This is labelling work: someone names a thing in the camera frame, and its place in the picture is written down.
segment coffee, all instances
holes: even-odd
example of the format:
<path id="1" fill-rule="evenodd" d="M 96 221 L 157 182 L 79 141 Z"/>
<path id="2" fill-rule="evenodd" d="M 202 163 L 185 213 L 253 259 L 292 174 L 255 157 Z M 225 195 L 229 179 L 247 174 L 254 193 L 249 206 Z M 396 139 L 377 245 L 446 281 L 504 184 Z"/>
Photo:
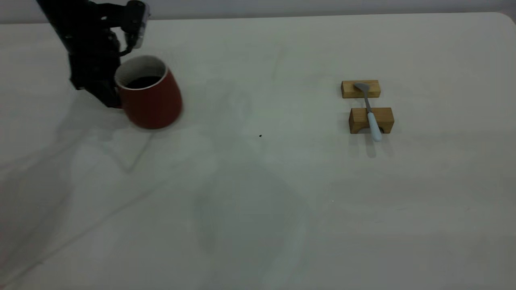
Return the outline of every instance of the coffee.
<path id="1" fill-rule="evenodd" d="M 160 79 L 160 76 L 143 76 L 130 82 L 126 87 L 129 89 L 143 89 L 154 85 Z"/>

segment red mug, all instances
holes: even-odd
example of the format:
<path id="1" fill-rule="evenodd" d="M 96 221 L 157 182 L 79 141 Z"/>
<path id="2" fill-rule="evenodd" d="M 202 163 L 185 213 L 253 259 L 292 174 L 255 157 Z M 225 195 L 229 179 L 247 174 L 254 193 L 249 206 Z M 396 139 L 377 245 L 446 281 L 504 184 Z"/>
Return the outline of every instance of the red mug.
<path id="1" fill-rule="evenodd" d="M 174 122 L 183 107 L 181 92 L 168 66 L 150 55 L 124 62 L 115 72 L 122 108 L 129 120 L 146 129 Z"/>

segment table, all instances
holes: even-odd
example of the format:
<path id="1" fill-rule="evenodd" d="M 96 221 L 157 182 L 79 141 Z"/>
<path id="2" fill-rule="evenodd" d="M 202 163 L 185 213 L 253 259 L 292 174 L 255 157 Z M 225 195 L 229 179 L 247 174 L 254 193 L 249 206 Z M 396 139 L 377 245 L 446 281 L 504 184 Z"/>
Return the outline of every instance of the table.
<path id="1" fill-rule="evenodd" d="M 514 289 L 516 29 L 499 13 L 151 21 L 181 118 L 68 82 L 47 24 L 0 26 L 8 289 Z M 378 79 L 383 142 L 351 135 Z"/>

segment white spoon handle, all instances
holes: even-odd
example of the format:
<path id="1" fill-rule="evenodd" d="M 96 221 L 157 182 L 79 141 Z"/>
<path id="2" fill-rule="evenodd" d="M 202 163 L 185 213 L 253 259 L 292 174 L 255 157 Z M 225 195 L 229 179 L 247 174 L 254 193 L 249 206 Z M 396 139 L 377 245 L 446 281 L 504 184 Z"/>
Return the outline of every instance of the white spoon handle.
<path id="1" fill-rule="evenodd" d="M 373 112 L 367 113 L 367 119 L 369 120 L 369 127 L 371 128 L 371 136 L 374 141 L 380 142 L 382 140 L 382 133 L 376 122 L 375 114 Z"/>

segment spoon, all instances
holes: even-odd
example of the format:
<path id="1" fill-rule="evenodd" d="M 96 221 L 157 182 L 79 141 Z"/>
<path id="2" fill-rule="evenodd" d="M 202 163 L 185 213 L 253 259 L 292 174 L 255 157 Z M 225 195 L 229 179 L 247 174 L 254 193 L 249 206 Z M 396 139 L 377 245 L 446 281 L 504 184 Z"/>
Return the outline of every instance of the spoon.
<path id="1" fill-rule="evenodd" d="M 354 86 L 364 92 L 365 107 L 367 108 L 367 119 L 369 120 L 369 127 L 371 128 L 371 137 L 374 141 L 380 142 L 382 140 L 382 133 L 376 122 L 375 114 L 371 110 L 369 100 L 367 99 L 367 92 L 369 92 L 369 85 L 365 83 L 354 83 Z"/>

